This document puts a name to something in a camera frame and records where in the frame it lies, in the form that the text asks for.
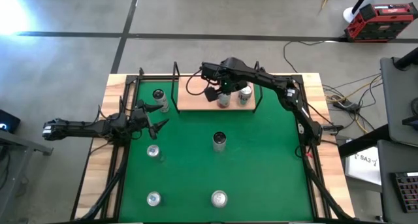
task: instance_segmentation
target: green mat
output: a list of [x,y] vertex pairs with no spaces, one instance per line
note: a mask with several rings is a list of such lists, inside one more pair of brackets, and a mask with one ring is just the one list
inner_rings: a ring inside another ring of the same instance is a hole
[[[152,91],[170,95],[171,82],[142,82],[139,98],[154,104]],[[151,140],[147,131],[131,143],[120,222],[310,221],[312,209],[298,146],[295,118],[273,91],[251,111],[196,111],[150,114],[153,122],[170,121]],[[212,149],[212,136],[227,135],[224,152]],[[149,145],[165,160],[147,156]],[[224,208],[212,206],[215,190],[228,195]],[[149,192],[160,206],[146,202]]]

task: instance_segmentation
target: silver can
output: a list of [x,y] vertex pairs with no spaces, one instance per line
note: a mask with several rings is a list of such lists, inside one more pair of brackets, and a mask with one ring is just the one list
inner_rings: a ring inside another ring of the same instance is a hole
[[219,94],[219,97],[217,98],[217,105],[220,108],[227,108],[229,106],[229,102],[231,101],[231,94]]
[[227,136],[225,133],[217,132],[212,139],[215,152],[223,152],[227,145]]
[[240,90],[240,93],[238,94],[238,98],[240,99],[240,104],[245,105],[247,104],[249,98],[251,98],[251,95],[253,94],[253,90],[251,87],[247,86]]
[[150,205],[150,206],[157,206],[158,204],[161,203],[161,195],[156,192],[156,191],[152,191],[151,193],[148,194],[148,196],[146,197],[146,202]]
[[223,208],[227,205],[228,196],[224,191],[215,191],[212,194],[211,201],[216,208]]
[[159,159],[161,161],[163,160],[163,153],[161,152],[161,150],[159,149],[159,147],[157,145],[148,146],[148,149],[146,150],[146,153],[151,158],[156,158],[156,159]]
[[159,110],[161,112],[168,112],[170,110],[169,108],[169,102],[167,101],[167,97],[165,96],[165,93],[161,89],[156,89],[154,92],[152,92],[152,97],[155,100],[155,103],[163,105]]

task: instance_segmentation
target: white paper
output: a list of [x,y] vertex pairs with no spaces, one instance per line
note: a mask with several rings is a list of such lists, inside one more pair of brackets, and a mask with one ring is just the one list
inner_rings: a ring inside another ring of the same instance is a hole
[[378,149],[368,148],[347,157],[346,175],[381,185]]

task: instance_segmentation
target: concrete floor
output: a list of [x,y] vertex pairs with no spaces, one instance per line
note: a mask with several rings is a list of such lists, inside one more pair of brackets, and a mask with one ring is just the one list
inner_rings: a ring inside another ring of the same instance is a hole
[[[0,12],[9,30],[121,33],[132,0],[4,1],[10,5],[9,13],[16,12],[15,17]],[[130,32],[339,37],[347,26],[342,11],[356,1],[330,0],[318,14],[321,0],[138,0]],[[412,1],[418,5],[418,0],[380,2]],[[417,33],[415,22],[400,37],[416,38]],[[69,219],[91,140],[47,142],[40,135],[42,125],[56,117],[95,117],[119,41],[0,36],[0,81],[4,86],[0,88],[0,108],[22,119],[18,135],[55,148],[51,157],[36,155],[32,159],[27,171],[30,184],[27,193],[18,199],[13,217],[28,217],[31,223]],[[173,61],[178,62],[181,72],[193,72],[201,61],[220,62],[229,56],[241,58],[248,65],[258,60],[268,72],[292,72],[283,58],[285,43],[128,39],[118,72],[136,73],[139,67],[148,73],[170,72]],[[416,46],[293,43],[286,54],[299,72],[319,72],[324,84],[336,86],[377,73],[380,58],[402,56]],[[340,90],[350,93],[365,83]],[[387,121],[382,88],[374,89],[374,94],[377,104],[363,109],[362,115],[378,127]],[[370,95],[364,100],[366,104],[372,101]],[[351,121],[341,112],[330,114],[337,124]],[[354,125],[340,134],[362,135]],[[373,220],[381,214],[378,193],[351,183],[349,189],[357,217]]]

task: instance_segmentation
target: wooden platform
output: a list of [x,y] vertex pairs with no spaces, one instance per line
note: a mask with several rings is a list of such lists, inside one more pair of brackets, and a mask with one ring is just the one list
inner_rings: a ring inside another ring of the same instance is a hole
[[[249,98],[247,104],[241,105],[238,99],[238,92],[231,93],[231,101],[228,107],[220,108],[216,101],[208,102],[204,94],[199,96],[190,95],[186,91],[186,84],[189,77],[180,77],[178,80],[178,97],[177,108],[179,110],[254,110],[255,94],[254,85],[249,83],[248,86],[253,90],[253,94]],[[208,85],[208,82],[200,76],[196,76],[190,80],[188,89],[191,93],[201,93]]]
[[[329,111],[325,96],[321,84],[321,79],[318,73],[306,73],[301,74],[304,79],[304,87],[308,102],[316,109],[320,114],[329,119]],[[123,89],[125,87],[125,79],[127,74],[111,74],[108,78],[106,91],[103,99],[103,113],[109,115],[118,111],[119,96],[123,95]],[[128,105],[131,105],[132,92],[130,92]],[[310,109],[310,114],[313,120],[318,121],[320,124],[326,125],[327,122],[318,114]],[[335,142],[335,138],[330,135],[323,135],[324,140]],[[103,145],[105,142],[103,139],[94,139],[91,149]],[[123,148],[120,148],[119,154],[122,155]],[[342,209],[354,217],[353,206],[349,196],[347,188],[346,177],[342,168],[340,155],[338,148],[334,144],[321,143],[318,146],[319,158],[321,161],[323,176],[325,180],[325,186],[334,197],[335,201],[342,207]],[[80,192],[80,198],[76,204],[76,210],[74,217],[82,217],[90,207],[97,201],[100,194],[103,192],[108,174],[108,168],[110,164],[110,156],[112,153],[112,146],[105,146],[104,148],[96,151],[88,159],[86,173],[82,178],[82,189]],[[116,196],[116,187],[113,190],[110,205],[108,208],[108,216],[113,216],[114,199]],[[319,216],[324,217],[322,210],[321,195],[315,188],[315,199],[319,209]]]

